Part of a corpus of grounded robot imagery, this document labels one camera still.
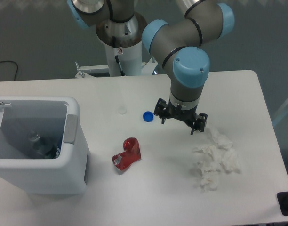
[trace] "crumpled tissue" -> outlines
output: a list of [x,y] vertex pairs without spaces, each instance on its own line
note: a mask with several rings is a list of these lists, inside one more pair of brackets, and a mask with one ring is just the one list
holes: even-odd
[[241,165],[238,153],[232,148],[233,142],[212,125],[207,131],[212,137],[213,144],[199,145],[194,147],[193,152],[209,157],[209,160],[198,162],[197,166],[201,171],[201,188],[204,191],[214,191],[218,187],[219,175],[222,171],[241,173]]

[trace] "white trash bin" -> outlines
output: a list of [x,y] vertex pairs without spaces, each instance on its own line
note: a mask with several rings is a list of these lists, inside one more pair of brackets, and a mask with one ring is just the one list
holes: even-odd
[[0,177],[28,193],[84,192],[90,152],[79,116],[72,97],[0,96]]

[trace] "white table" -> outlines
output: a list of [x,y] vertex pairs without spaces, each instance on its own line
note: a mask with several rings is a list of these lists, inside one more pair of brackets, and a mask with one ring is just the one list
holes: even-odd
[[[73,196],[26,194],[0,179],[0,226],[240,225],[288,221],[277,192],[288,177],[253,71],[210,73],[198,113],[226,134],[239,152],[241,174],[221,174],[218,189],[195,185],[192,149],[205,133],[190,135],[177,120],[146,123],[158,98],[168,100],[166,75],[0,82],[0,95],[72,96],[91,155],[88,188]],[[125,115],[118,114],[121,106]],[[142,160],[122,175],[112,156],[128,137],[139,140]]]

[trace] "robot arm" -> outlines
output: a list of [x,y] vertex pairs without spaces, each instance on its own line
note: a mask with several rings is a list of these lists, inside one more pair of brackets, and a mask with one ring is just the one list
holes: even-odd
[[110,76],[141,74],[141,36],[147,23],[134,11],[134,0],[68,0],[67,3],[79,26],[96,25],[97,36],[105,46]]
[[185,20],[168,25],[151,22],[143,31],[143,44],[162,65],[171,79],[169,103],[159,99],[154,114],[162,119],[175,118],[195,130],[204,131],[207,115],[196,114],[200,95],[207,80],[210,61],[196,47],[229,33],[234,14],[226,4],[214,0],[176,0]]

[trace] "red plastic object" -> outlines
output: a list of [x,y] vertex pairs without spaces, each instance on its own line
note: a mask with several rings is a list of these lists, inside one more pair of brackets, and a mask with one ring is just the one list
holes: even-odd
[[141,159],[139,142],[136,138],[128,138],[123,143],[124,152],[114,155],[112,162],[115,167],[123,171],[127,169],[133,162]]

